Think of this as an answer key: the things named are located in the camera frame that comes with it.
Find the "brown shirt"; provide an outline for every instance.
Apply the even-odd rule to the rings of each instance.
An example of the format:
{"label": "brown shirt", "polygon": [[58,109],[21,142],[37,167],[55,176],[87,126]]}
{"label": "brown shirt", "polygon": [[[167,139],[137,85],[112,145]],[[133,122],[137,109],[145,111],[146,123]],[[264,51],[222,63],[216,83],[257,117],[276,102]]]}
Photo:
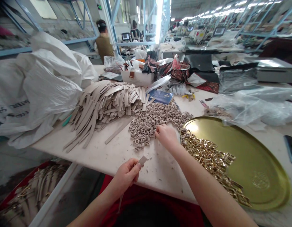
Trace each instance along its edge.
{"label": "brown shirt", "polygon": [[109,36],[101,33],[101,35],[95,40],[96,46],[99,51],[99,55],[104,63],[104,56],[114,56],[112,45],[110,44]]}

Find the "white table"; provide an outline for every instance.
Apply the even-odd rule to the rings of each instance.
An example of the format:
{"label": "white table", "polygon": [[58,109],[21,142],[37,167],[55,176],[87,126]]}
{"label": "white table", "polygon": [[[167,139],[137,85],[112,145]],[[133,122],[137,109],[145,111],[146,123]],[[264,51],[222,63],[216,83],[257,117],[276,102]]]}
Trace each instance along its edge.
{"label": "white table", "polygon": [[[103,72],[103,66],[95,66],[95,68],[99,74]],[[180,96],[176,96],[175,101],[182,111],[189,111],[195,117],[202,116],[203,106],[199,100],[214,97],[215,94],[200,90],[195,95],[196,100],[192,102]],[[104,141],[122,125],[122,120],[123,118],[114,121],[100,132],[95,132],[86,149],[82,148],[84,143],[77,145],[68,154],[62,149],[75,137],[75,132],[70,132],[70,125],[62,127],[61,123],[32,147],[111,176],[114,176],[118,167],[129,158],[140,158],[143,155],[152,157],[142,168],[137,185],[197,204],[179,165],[159,141],[153,139],[149,147],[135,153],[128,133],[129,125],[127,125],[109,144],[105,145]],[[283,140],[283,135],[292,136],[292,124],[274,128],[266,127],[266,131],[253,131],[249,127],[242,128],[256,137],[275,155],[290,177],[292,185],[292,164]],[[257,212],[251,209],[246,209],[246,211],[259,225],[292,227],[292,199],[283,209],[275,212]]]}

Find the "round metal tray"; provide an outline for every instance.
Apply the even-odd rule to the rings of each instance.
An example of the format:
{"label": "round metal tray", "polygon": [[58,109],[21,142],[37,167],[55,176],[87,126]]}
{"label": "round metal tray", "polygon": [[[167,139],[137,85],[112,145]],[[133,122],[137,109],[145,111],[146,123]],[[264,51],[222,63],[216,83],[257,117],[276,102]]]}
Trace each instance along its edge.
{"label": "round metal tray", "polygon": [[224,153],[236,157],[228,176],[243,186],[252,209],[271,211],[284,206],[291,197],[289,178],[274,155],[255,137],[238,126],[224,126],[214,117],[196,117],[186,122],[197,138],[210,140]]}

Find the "cardboard box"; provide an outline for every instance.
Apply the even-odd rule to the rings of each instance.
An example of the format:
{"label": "cardboard box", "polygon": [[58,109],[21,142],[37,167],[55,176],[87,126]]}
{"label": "cardboard box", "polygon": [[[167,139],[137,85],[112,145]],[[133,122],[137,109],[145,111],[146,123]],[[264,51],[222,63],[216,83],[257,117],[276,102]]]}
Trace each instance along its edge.
{"label": "cardboard box", "polygon": [[136,86],[148,87],[154,81],[153,73],[137,73],[129,71],[121,71],[123,82],[134,84]]}

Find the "hand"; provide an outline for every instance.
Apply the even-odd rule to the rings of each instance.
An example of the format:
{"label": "hand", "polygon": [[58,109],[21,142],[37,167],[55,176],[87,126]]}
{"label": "hand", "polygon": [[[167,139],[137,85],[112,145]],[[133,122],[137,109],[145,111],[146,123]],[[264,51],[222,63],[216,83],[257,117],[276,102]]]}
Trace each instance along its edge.
{"label": "hand", "polygon": [[179,144],[175,129],[165,124],[156,127],[155,136],[169,152]]}
{"label": "hand", "polygon": [[116,201],[124,192],[137,182],[139,172],[142,168],[139,160],[131,158],[123,163],[117,170],[112,181],[109,183],[107,190],[109,195]]}

